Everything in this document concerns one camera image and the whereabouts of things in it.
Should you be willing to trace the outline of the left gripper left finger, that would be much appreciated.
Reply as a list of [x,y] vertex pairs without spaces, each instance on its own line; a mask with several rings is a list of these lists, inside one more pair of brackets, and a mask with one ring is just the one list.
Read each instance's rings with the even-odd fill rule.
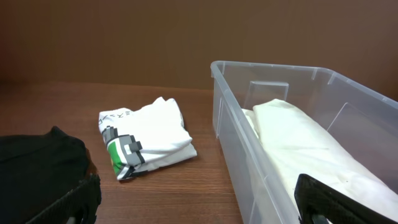
[[75,189],[66,193],[26,223],[68,223],[72,218],[75,223],[94,224],[96,211],[100,204],[100,177],[98,174],[90,174],[88,179],[79,181]]

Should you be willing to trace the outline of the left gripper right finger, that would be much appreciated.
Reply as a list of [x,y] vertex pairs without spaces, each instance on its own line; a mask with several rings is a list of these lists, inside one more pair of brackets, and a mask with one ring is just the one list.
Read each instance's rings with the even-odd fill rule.
[[307,174],[298,176],[294,198],[300,224],[397,224]]

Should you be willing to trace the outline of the beige cloth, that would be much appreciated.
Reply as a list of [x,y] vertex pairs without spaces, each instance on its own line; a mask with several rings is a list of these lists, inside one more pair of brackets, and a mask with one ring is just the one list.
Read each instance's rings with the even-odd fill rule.
[[274,99],[243,113],[291,200],[295,199],[299,175],[308,174],[375,212],[397,220],[397,194],[302,110]]

